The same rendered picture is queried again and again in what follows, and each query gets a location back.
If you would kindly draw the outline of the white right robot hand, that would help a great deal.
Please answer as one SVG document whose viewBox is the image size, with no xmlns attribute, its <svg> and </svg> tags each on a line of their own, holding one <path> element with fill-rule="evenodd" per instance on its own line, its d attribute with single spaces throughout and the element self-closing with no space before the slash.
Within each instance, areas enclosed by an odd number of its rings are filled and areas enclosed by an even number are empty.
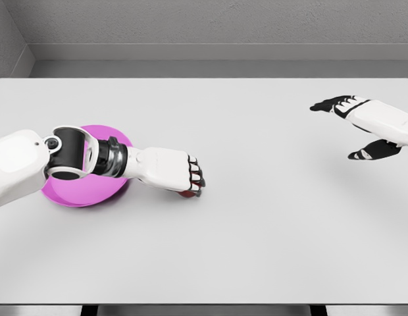
<svg viewBox="0 0 408 316">
<path fill-rule="evenodd" d="M 354 127 L 378 137 L 347 158 L 375 161 L 397 155 L 408 146 L 408 113 L 379 100 L 356 95 L 341 95 L 325 99 L 310 107 L 313 112 L 333 113 Z"/>
</svg>

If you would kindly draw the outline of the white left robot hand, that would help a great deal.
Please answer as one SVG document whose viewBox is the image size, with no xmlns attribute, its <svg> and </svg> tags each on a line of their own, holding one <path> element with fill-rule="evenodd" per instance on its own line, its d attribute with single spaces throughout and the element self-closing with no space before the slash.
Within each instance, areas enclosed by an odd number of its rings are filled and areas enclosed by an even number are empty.
<svg viewBox="0 0 408 316">
<path fill-rule="evenodd" d="M 157 188 L 173 192 L 191 191 L 200 197 L 206 186 L 203 171 L 194 156 L 185 151 L 152 147 L 153 168 L 149 179 Z"/>
</svg>

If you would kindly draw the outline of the pink round plate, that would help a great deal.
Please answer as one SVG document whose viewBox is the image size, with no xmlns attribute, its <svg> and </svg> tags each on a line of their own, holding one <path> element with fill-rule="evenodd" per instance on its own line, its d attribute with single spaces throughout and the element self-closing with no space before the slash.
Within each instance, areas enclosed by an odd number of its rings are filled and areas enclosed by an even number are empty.
<svg viewBox="0 0 408 316">
<path fill-rule="evenodd" d="M 85 125 L 82 127 L 98 140 L 114 136 L 118 142 L 131 147 L 129 138 L 120 130 L 106 125 Z M 101 203 L 115 194 L 128 183 L 127 178 L 110 178 L 91 174 L 77 180 L 59 180 L 49 178 L 41 189 L 50 201 L 66 207 L 86 207 Z"/>
</svg>

